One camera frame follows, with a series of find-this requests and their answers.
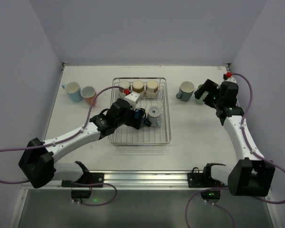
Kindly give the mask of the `dark blue patterned mug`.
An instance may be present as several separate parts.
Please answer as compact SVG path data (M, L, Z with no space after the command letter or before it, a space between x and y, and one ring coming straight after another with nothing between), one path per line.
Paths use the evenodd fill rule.
M134 127L141 129L145 126L150 126L149 121L147 120L145 109L136 108L134 111Z

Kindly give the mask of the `light green cup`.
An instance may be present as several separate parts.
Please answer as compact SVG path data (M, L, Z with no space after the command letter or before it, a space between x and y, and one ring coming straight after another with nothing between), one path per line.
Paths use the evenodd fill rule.
M205 91L204 93L203 93L203 95L199 98L199 99L197 99L197 98L195 98L195 102L197 103L197 104L201 104L201 105L203 105L204 104L204 99L207 97L207 95L208 95L208 92L207 91Z

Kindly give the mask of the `grey teal mug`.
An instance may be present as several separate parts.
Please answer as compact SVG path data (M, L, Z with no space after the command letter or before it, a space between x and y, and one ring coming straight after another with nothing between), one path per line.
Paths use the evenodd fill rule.
M184 81L179 87L179 92L176 94L176 98L183 102L188 102L194 92L194 89L195 86L192 82Z

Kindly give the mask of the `white grey mug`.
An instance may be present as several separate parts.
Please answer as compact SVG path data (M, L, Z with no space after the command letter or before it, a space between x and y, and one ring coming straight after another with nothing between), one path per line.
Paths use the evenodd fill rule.
M149 121L148 123L150 127L161 128L162 118L160 109L156 106L151 106L148 109L147 120Z

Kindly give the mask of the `cream brown cup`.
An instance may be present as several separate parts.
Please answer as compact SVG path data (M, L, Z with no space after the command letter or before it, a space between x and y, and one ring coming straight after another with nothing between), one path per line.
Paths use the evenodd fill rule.
M146 84L146 96L150 99L156 98L158 94L158 83L154 80L150 80Z

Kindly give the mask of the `salmon pink mug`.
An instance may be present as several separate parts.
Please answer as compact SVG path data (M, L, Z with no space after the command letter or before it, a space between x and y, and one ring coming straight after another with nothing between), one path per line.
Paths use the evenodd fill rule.
M81 90L81 96L88 105L91 105L95 100L97 93L92 86L86 86Z

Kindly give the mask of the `light blue mug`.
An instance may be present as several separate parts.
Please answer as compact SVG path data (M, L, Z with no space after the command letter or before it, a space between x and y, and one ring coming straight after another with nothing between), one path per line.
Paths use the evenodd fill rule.
M78 103L83 100L81 96L81 88L80 85L76 82L70 82L70 83L63 83L62 88L66 92L66 94L69 96L72 102Z

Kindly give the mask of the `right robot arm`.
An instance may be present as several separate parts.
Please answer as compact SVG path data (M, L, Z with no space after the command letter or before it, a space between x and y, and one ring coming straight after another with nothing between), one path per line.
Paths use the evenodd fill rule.
M208 163L204 167L204 177L223 183L233 196L265 197L275 173L275 167L263 161L246 127L244 111L237 105L238 85L234 79L223 81L220 85L206 80L194 93L195 98L203 99L205 105L216 110L216 116L228 133L237 163L234 167L224 164Z

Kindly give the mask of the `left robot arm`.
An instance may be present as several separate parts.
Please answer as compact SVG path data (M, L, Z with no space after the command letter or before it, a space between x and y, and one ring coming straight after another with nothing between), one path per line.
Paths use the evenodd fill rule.
M122 125L140 129L143 114L136 111L139 97L133 94L117 99L109 109L92 117L85 125L51 140L50 146L38 138L28 143L19 167L31 185L37 189L50 181L69 181L72 185L87 186L92 182L88 168L79 161L61 163L72 151L92 142L101 140L115 132Z

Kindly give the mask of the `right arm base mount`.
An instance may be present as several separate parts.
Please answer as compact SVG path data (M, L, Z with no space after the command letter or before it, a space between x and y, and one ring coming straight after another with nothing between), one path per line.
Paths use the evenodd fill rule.
M211 168L215 165L223 166L220 163L207 163L203 171L200 171L198 167L194 167L191 172L187 173L188 187L206 189L227 187L224 183L211 177ZM217 203L220 200L221 192L220 190L211 190L200 193L200 196L205 201Z

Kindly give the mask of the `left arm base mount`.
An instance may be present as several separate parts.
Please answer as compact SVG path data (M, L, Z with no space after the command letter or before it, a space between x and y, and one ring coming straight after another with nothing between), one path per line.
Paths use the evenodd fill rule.
M97 184L104 182L104 173L103 172L90 172L86 173L81 177L76 183L79 184ZM64 188L79 188L79 185L73 184L71 181L63 180L61 186ZM71 199L80 200L89 199L92 194L92 188L85 190L71 190Z

